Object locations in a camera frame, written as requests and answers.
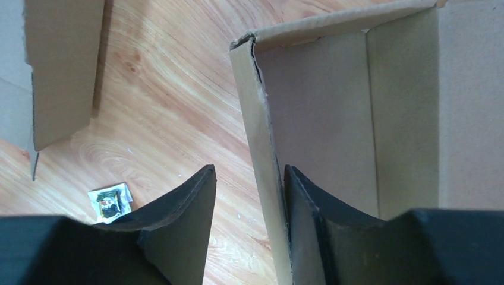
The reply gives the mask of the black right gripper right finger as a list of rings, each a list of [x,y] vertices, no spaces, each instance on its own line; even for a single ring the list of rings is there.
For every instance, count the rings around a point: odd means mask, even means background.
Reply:
[[[294,166],[284,196],[295,284],[502,284],[501,211],[411,209],[384,221]]]

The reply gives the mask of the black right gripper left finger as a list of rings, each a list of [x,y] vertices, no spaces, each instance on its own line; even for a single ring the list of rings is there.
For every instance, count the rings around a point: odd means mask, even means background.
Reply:
[[[202,284],[216,197],[213,165],[109,224],[1,217],[2,284]]]

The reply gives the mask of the small white sachet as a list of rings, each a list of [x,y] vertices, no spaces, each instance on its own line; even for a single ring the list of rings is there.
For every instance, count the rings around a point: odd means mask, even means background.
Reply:
[[[109,224],[132,212],[133,198],[126,183],[88,192],[98,223]]]

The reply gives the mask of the brown cardboard box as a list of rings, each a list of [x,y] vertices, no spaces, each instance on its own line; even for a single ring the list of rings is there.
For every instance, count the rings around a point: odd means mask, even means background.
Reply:
[[[285,168],[388,221],[503,213],[503,2],[395,1],[249,30],[229,56],[279,284]]]

